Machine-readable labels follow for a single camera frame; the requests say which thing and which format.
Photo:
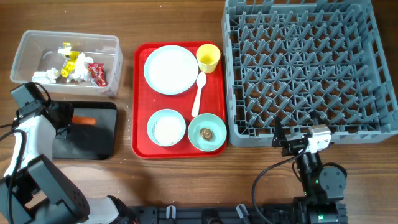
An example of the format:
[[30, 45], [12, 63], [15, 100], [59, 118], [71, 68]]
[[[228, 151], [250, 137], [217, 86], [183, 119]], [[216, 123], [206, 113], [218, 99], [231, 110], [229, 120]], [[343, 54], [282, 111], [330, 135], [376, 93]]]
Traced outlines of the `light blue bowl with rice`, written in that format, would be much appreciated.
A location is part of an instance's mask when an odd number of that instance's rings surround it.
[[184, 137], [186, 122], [179, 112], [162, 109], [149, 118], [146, 129], [149, 139], [154, 144], [170, 147], [176, 145]]

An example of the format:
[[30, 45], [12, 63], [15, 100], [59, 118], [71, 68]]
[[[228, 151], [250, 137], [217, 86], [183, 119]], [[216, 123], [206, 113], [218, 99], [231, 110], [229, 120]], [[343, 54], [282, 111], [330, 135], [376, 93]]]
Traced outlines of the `yellow snack wrapper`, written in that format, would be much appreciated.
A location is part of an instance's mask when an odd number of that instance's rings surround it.
[[65, 59], [60, 74], [62, 77], [67, 78], [74, 71], [80, 53], [72, 51], [72, 45], [69, 42], [64, 42], [58, 49], [58, 53]]

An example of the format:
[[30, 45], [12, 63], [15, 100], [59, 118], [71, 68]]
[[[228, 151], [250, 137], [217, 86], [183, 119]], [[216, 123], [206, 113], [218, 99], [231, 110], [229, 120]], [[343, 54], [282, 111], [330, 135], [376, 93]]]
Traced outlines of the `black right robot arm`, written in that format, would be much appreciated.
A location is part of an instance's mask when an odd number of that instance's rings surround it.
[[290, 205], [278, 205], [272, 216], [279, 223], [336, 223], [348, 222], [344, 199], [348, 173], [339, 164], [324, 164], [320, 151], [331, 145], [333, 132], [316, 111], [310, 113], [314, 125], [299, 139], [288, 140], [279, 118], [275, 119], [273, 147], [282, 148], [282, 156], [294, 156], [295, 172], [303, 187], [304, 196], [295, 197]]

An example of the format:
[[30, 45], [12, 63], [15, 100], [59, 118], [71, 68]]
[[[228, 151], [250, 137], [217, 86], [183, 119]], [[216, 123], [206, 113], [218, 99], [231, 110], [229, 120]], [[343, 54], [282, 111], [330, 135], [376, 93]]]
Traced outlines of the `red snack wrapper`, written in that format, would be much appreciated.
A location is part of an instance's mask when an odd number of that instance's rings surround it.
[[92, 80], [97, 86], [107, 85], [103, 63], [89, 63], [88, 71], [91, 75]]

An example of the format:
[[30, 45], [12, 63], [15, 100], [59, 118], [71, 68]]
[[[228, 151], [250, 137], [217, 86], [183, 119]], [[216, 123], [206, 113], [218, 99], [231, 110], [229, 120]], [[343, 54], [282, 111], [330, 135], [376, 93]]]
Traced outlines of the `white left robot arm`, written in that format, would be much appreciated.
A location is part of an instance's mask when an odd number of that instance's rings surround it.
[[58, 129], [72, 120], [72, 106], [23, 102], [11, 134], [12, 162], [1, 179], [1, 213], [9, 223], [135, 223], [119, 199], [87, 199], [52, 162]]

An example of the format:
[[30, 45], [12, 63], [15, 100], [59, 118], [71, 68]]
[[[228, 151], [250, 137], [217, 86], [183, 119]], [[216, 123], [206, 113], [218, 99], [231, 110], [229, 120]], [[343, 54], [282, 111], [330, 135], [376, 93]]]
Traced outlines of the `orange carrot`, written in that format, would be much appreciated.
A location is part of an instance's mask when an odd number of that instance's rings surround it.
[[73, 115], [72, 123], [73, 124], [82, 124], [82, 125], [95, 125], [96, 120], [91, 117]]

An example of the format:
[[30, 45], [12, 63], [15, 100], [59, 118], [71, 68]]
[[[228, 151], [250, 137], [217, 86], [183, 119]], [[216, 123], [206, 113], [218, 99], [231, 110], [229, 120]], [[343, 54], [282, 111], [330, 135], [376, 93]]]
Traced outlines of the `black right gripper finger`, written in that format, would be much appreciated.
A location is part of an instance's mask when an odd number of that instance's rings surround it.
[[275, 131], [272, 138], [272, 147], [284, 147], [287, 144], [281, 120], [278, 116], [275, 117]]
[[314, 126], [319, 126], [324, 124], [324, 121], [321, 119], [320, 115], [316, 110], [311, 111], [310, 116]]

